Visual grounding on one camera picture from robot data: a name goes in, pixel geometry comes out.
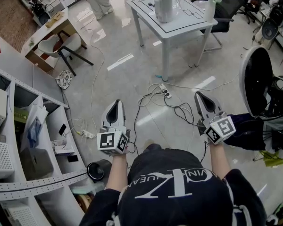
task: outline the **yellow cloth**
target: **yellow cloth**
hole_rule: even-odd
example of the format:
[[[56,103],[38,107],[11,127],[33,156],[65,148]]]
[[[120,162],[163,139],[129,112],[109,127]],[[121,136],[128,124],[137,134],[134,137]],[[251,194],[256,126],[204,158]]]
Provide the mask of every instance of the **yellow cloth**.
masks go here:
[[[263,155],[263,161],[267,167],[273,167],[283,164],[283,159],[279,158],[279,152],[276,152],[275,154],[271,154],[268,151],[260,151],[260,153]]]

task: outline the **white desk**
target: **white desk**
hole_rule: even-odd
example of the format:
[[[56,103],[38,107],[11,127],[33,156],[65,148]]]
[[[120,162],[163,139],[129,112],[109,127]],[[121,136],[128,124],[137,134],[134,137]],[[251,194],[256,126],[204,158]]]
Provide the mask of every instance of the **white desk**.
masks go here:
[[[53,24],[51,28],[47,28],[43,25],[40,29],[38,29],[32,37],[30,37],[22,47],[21,54],[25,56],[28,60],[30,60],[34,64],[38,64],[38,66],[43,69],[45,72],[52,70],[52,65],[48,64],[44,59],[42,59],[38,54],[34,52],[34,48],[38,46],[38,44],[47,36],[51,34],[57,34],[61,30],[64,30],[68,34],[72,35],[74,33],[78,33],[81,37],[82,44],[86,45],[88,41],[83,36],[83,32],[80,28],[77,27],[75,21],[73,21],[68,16],[68,8],[62,10],[64,15],[61,19]],[[34,44],[29,46],[31,39],[33,39]]]
[[[135,26],[140,41],[143,46],[142,32],[138,18],[140,18],[161,40],[162,42],[162,80],[168,80],[169,50],[180,43],[203,36],[199,47],[199,57],[195,66],[199,65],[207,38],[212,27],[218,22],[214,19],[208,23],[203,19],[202,10],[189,0],[173,0],[173,20],[170,23],[161,23],[156,19],[155,9],[148,3],[154,4],[154,0],[129,0],[127,3],[132,9]]]

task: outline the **white kettle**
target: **white kettle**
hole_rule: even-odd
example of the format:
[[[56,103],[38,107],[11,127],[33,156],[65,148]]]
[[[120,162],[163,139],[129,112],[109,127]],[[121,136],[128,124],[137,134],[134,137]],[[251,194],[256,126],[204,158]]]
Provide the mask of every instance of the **white kettle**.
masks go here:
[[[154,0],[155,14],[162,23],[171,22],[173,19],[173,0]]]

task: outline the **gray tile floor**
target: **gray tile floor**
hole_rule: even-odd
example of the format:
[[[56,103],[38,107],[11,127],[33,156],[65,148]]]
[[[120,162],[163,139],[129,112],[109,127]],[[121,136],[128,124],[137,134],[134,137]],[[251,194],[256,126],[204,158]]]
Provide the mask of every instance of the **gray tile floor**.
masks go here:
[[[78,21],[77,25],[85,31],[85,36],[91,40],[87,50],[80,54],[94,63],[91,67],[77,58],[71,61],[77,74],[65,94],[69,100],[72,118],[84,117],[88,122],[87,130],[95,133],[91,118],[92,84],[96,73],[103,62],[103,66],[94,84],[92,113],[97,127],[100,126],[100,117],[107,106],[114,100],[121,99],[125,106],[126,126],[133,130],[134,119],[138,110],[137,101],[147,93],[147,88],[153,83],[162,80],[155,75],[161,74],[161,45],[156,45],[157,37],[141,22],[144,37],[144,47],[138,43],[137,33],[127,0],[110,0],[114,13],[104,16],[100,21],[95,19],[89,23],[94,15],[90,5],[81,1],[69,10],[71,17]],[[227,113],[246,113],[239,90],[239,66],[246,50],[251,47],[252,30],[257,24],[247,25],[243,15],[234,16],[228,33],[217,34],[223,43],[222,50],[205,53],[198,68],[190,68],[195,60],[198,41],[186,43],[170,53],[169,83],[181,86],[197,86],[204,80],[211,83],[207,89],[232,81],[211,92],[210,95],[219,99],[221,106]],[[209,37],[207,47],[217,46],[212,36]],[[275,43],[269,51],[275,74],[283,74],[282,51]],[[130,59],[108,71],[108,67],[125,56]],[[53,76],[66,69],[62,60],[57,62]],[[194,91],[191,89],[168,86],[172,98],[169,104],[179,105],[188,102],[193,110],[195,121],[199,119],[194,102]],[[204,153],[204,137],[199,136],[197,128],[178,118],[173,109],[163,105],[163,97],[155,96],[153,101],[141,108],[137,124],[136,144],[141,153],[147,140],[153,140],[163,147],[183,149],[202,158]],[[101,158],[111,158],[96,149],[96,140],[81,139],[75,134],[77,146],[86,164]],[[253,185],[256,192],[260,192],[266,208],[270,214],[276,206],[283,202],[283,165],[278,168],[266,168],[262,161],[253,162],[253,152],[240,148],[226,147],[226,153],[232,168],[238,168]],[[136,154],[128,154],[127,161],[132,164]],[[207,151],[203,160],[204,167],[211,168],[210,153]]]

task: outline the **white shelving unit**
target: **white shelving unit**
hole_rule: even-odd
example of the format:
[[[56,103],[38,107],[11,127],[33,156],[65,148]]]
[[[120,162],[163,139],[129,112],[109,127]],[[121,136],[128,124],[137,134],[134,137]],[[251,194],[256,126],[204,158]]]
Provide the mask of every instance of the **white shelving unit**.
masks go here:
[[[88,178],[86,167],[77,150],[71,133],[67,134],[67,144],[74,150],[77,161],[69,162],[67,155],[56,156],[51,140],[58,138],[58,131],[62,124],[69,130],[68,119],[65,113],[67,105],[31,88],[18,81],[13,76],[0,69],[0,88],[8,92],[7,117],[2,124],[0,133],[6,136],[10,151],[14,174],[0,181],[0,201],[19,200],[27,205],[40,226],[50,226],[52,220],[56,225],[79,225],[84,212],[77,203],[69,186],[88,186],[93,192],[97,187]],[[53,173],[39,180],[27,181],[19,157],[14,123],[14,106],[33,111],[36,106],[48,106],[49,115],[42,125],[36,148],[45,149],[53,165]],[[33,113],[29,114],[28,121],[33,120]],[[50,220],[42,211],[45,208]]]
[[[6,136],[6,143],[8,144],[11,162],[14,167],[14,174],[6,179],[6,182],[21,182],[26,181],[16,142],[15,126],[14,126],[14,94],[16,84],[11,81],[7,88],[8,92],[8,105],[7,105],[7,117],[1,126],[0,134]]]
[[[79,225],[84,216],[69,187],[37,196],[56,225]]]

